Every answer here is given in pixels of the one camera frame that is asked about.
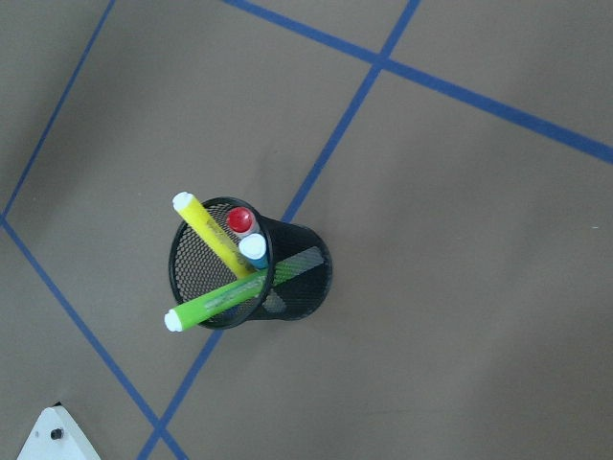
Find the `blue highlighter pen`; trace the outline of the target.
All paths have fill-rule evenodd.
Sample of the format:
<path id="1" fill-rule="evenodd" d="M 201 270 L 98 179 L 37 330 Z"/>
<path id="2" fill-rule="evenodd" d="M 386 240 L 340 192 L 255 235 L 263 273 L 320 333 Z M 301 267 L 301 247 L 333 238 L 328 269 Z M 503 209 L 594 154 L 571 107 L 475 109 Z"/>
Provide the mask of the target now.
<path id="1" fill-rule="evenodd" d="M 267 243 L 260 233 L 253 233 L 244 237 L 238 244 L 238 249 L 243 257 L 257 269 L 268 267 Z"/>

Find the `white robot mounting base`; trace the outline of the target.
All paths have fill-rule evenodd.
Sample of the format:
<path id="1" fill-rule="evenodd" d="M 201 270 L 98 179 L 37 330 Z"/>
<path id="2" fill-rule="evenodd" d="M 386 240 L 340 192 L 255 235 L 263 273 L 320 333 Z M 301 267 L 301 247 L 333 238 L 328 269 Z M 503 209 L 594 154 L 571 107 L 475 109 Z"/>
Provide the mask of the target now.
<path id="1" fill-rule="evenodd" d="M 61 404 L 46 407 L 38 416 L 17 460 L 101 460 L 79 424 Z"/>

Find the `black mesh pen cup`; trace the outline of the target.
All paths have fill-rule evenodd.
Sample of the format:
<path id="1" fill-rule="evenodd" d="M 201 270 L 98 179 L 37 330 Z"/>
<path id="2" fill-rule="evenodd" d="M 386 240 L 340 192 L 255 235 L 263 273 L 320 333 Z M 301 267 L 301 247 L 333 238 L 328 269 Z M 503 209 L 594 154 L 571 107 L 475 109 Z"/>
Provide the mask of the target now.
<path id="1" fill-rule="evenodd" d="M 170 332 L 299 320 L 325 300 L 332 260 L 313 230 L 267 218 L 233 197 L 201 202 L 180 192 L 172 207 L 183 221 L 170 248 L 177 302 L 164 315 Z"/>

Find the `green highlighter pen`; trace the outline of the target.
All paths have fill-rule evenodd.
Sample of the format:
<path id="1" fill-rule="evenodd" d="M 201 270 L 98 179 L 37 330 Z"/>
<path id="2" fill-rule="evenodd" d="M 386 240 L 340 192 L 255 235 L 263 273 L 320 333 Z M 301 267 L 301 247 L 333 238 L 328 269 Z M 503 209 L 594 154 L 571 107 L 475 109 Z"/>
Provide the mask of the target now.
<path id="1" fill-rule="evenodd" d="M 312 246 L 276 263 L 272 268 L 257 271 L 169 309 L 164 315 L 165 326 L 173 333 L 184 332 L 245 301 L 262 298 L 268 291 L 267 282 L 270 282 L 271 288 L 276 288 L 323 263 L 322 251 Z"/>

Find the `red capped marker pen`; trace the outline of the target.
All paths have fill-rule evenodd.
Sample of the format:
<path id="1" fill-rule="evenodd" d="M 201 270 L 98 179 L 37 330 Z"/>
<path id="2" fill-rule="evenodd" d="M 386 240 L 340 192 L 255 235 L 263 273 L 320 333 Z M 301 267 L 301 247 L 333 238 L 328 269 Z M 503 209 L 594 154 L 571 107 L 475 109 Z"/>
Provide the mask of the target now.
<path id="1" fill-rule="evenodd" d="M 227 225 L 239 238 L 245 238 L 253 233 L 259 233 L 260 227 L 253 211 L 247 207 L 232 208 L 227 214 Z"/>

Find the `yellow highlighter pen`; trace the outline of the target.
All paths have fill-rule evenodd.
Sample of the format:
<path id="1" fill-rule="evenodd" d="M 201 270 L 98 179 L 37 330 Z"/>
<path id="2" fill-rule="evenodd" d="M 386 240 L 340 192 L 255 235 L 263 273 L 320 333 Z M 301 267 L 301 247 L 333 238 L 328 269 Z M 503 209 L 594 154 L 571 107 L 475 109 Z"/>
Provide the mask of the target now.
<path id="1" fill-rule="evenodd" d="M 237 245 L 193 194 L 180 192 L 171 203 L 174 211 L 238 279 L 255 272 L 255 268 L 239 253 Z"/>

